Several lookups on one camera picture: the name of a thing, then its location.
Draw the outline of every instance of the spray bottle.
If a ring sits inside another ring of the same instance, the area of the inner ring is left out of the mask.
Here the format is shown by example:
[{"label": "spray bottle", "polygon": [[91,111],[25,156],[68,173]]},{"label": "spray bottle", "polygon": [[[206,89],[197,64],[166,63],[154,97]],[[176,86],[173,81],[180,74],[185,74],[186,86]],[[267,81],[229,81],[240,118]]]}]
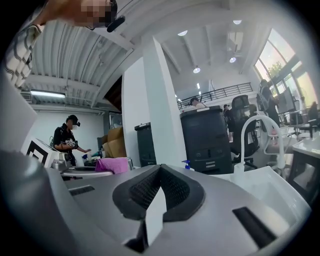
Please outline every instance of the spray bottle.
[{"label": "spray bottle", "polygon": [[185,167],[184,168],[190,170],[190,165],[189,165],[190,161],[189,160],[184,160],[184,161],[182,161],[182,163],[185,163]]}]

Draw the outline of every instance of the black trash bin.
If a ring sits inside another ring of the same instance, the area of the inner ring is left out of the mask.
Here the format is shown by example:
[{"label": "black trash bin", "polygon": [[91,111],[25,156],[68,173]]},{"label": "black trash bin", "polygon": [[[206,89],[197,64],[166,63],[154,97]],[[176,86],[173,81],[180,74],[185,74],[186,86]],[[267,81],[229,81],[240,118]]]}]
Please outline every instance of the black trash bin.
[{"label": "black trash bin", "polygon": [[149,122],[134,127],[137,132],[138,149],[141,167],[156,165],[154,141]]},{"label": "black trash bin", "polygon": [[220,106],[183,112],[180,118],[191,168],[209,175],[232,173],[227,127]]}]

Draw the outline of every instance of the tree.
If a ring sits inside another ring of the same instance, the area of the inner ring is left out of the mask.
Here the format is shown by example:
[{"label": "tree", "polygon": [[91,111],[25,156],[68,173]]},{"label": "tree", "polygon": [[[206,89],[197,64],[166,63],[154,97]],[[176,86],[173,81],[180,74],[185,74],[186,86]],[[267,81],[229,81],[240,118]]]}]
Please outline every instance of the tree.
[{"label": "tree", "polygon": [[275,64],[272,64],[272,67],[268,68],[268,72],[270,74],[270,77],[274,78],[277,74],[279,74],[280,70],[282,70],[282,65],[279,61],[277,61]]}]

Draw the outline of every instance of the white ceiling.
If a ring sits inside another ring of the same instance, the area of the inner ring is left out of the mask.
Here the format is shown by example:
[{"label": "white ceiling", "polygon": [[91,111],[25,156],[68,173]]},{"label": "white ceiling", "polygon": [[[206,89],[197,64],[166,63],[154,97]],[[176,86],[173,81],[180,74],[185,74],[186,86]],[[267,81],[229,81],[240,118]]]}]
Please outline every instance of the white ceiling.
[{"label": "white ceiling", "polygon": [[[265,29],[254,22],[268,19],[268,11],[255,4],[259,0],[117,2],[118,15],[125,15],[126,22],[112,33],[105,28],[90,31],[60,21],[48,23],[35,45],[32,75],[27,78],[25,88],[64,92],[67,98],[60,102],[63,104],[112,108],[104,96],[142,56],[142,37],[154,36],[162,44],[172,80],[190,73],[195,65],[205,70],[206,66],[209,69],[225,63],[234,54],[235,44],[228,38],[232,36],[230,32],[236,31],[238,40],[243,33],[243,40],[236,42],[239,57],[236,65],[242,72],[251,67],[261,50],[258,43],[259,47],[252,42],[266,38]],[[233,20],[243,22],[236,26]],[[188,30],[186,36],[177,36],[184,30]],[[37,101],[59,104],[43,98]]]}]

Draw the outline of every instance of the white flexible arm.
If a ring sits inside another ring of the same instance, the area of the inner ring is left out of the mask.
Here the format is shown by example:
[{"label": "white flexible arm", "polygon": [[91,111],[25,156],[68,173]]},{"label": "white flexible arm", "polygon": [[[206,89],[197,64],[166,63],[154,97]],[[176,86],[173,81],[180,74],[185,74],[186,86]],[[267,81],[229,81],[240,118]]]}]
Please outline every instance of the white flexible arm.
[{"label": "white flexible arm", "polygon": [[245,122],[241,131],[241,162],[240,163],[244,164],[245,162],[245,132],[246,132],[247,126],[252,121],[257,119],[262,120],[264,123],[271,123],[276,133],[278,134],[279,155],[277,158],[277,166],[279,169],[283,169],[286,163],[285,163],[285,152],[284,152],[284,140],[282,138],[282,133],[279,126],[276,124],[276,122],[266,115],[254,115]]}]

